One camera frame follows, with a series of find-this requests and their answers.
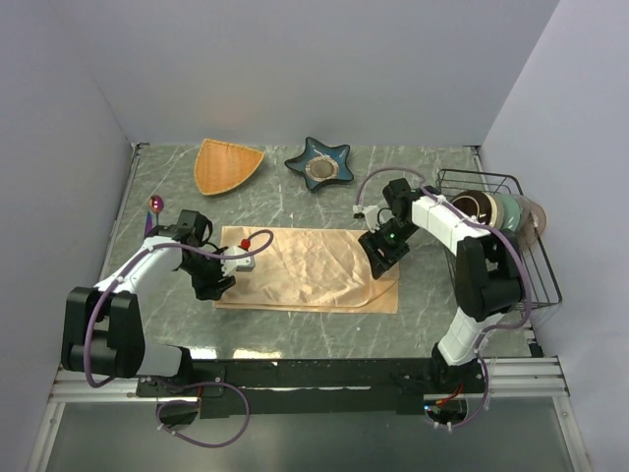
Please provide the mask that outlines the peach satin napkin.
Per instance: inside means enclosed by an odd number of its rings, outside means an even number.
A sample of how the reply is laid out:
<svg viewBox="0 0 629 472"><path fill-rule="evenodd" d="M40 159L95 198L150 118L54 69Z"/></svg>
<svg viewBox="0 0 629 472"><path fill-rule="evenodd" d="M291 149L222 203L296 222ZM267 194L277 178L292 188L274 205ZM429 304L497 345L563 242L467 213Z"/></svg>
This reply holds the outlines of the peach satin napkin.
<svg viewBox="0 0 629 472"><path fill-rule="evenodd" d="M393 315L399 306L400 268L372 277L359 244L361 230L274 228L269 248L255 255L251 272L214 303L222 309L257 309Z"/></svg>

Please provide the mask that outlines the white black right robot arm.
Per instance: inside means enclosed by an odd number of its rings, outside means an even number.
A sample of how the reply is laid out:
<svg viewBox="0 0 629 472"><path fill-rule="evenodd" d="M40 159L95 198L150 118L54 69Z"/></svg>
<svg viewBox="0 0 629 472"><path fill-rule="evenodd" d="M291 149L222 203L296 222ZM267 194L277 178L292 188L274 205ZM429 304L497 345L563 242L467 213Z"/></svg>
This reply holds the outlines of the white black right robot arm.
<svg viewBox="0 0 629 472"><path fill-rule="evenodd" d="M530 276L524 268L515 234L480 223L444 196L404 178L390 181L382 191L391 216L380 221L378 206L360 199L353 213L367 225L359 243L381 278L406 256L408 239L423 230L453 257L456 312L447 332L434 345L429 382L449 392L485 367L485 340L499 330L524 325L532 310Z"/></svg>

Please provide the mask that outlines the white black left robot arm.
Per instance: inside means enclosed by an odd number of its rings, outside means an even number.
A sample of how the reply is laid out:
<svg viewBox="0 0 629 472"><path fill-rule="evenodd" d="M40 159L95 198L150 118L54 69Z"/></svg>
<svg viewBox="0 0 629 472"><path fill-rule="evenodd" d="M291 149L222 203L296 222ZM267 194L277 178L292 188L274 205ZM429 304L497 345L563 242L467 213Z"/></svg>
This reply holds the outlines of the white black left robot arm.
<svg viewBox="0 0 629 472"><path fill-rule="evenodd" d="M141 304L171 272L191 278L200 300L217 300L235 283L233 271L242 250L203 250L212 223L193 210L181 211L176 223L153 226L139 249L110 276L92 287L76 287L66 300L61 363L82 372L100 388L115 379L159 378L174 395L194 386L189 349L154 344L143 332Z"/></svg>

